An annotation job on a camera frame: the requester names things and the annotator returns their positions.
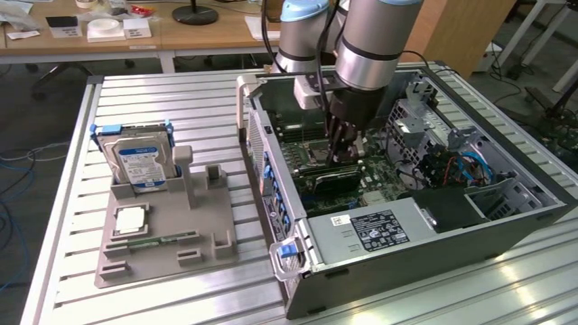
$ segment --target barcode sticker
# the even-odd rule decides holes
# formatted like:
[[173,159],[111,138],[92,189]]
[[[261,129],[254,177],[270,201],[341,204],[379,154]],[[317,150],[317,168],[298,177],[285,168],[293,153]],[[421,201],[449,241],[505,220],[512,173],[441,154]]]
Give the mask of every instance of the barcode sticker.
[[334,227],[338,225],[347,225],[351,223],[350,215],[338,215],[337,217],[331,217],[331,223],[334,224]]

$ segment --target red object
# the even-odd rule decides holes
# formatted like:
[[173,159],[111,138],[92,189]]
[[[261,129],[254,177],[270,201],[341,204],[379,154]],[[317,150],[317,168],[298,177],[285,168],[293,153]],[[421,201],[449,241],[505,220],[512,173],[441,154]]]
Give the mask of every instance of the red object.
[[143,17],[149,17],[155,13],[155,8],[142,7],[141,5],[131,5],[130,10],[134,14],[142,15]]

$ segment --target white sticker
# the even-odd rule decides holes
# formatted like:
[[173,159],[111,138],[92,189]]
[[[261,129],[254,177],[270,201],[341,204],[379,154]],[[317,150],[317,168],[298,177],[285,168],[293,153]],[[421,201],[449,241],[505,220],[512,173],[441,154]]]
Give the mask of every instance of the white sticker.
[[131,45],[130,49],[157,49],[157,45]]
[[165,183],[163,166],[155,161],[159,150],[155,147],[123,149],[119,151],[125,171],[131,184],[151,188]]
[[7,35],[10,39],[27,39],[28,37],[40,35],[40,33],[34,30],[32,32],[10,32]]
[[351,223],[350,215],[338,215],[337,217],[331,217],[331,223],[334,224],[334,227],[338,225],[347,225]]

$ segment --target aluminum extrusion table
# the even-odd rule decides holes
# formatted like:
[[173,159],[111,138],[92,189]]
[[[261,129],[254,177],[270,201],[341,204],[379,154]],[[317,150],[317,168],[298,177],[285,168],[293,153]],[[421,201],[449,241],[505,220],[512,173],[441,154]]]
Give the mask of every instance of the aluminum extrusion table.
[[[432,64],[433,70],[440,66]],[[235,127],[237,76],[261,70],[106,77],[80,108],[23,324],[529,324],[578,320],[578,216],[566,215],[509,252],[317,316],[289,321],[250,192]],[[444,80],[578,197],[577,174],[450,72]],[[453,103],[440,110],[458,127]],[[227,267],[98,289],[94,286],[111,170],[88,125],[175,124],[191,170],[221,163],[234,205],[241,261]]]

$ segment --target tape roll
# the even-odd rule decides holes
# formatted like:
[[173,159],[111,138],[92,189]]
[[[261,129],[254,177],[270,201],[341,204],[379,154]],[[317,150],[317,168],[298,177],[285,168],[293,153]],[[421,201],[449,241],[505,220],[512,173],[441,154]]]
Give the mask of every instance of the tape roll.
[[75,0],[76,6],[82,9],[91,9],[98,3],[99,0]]

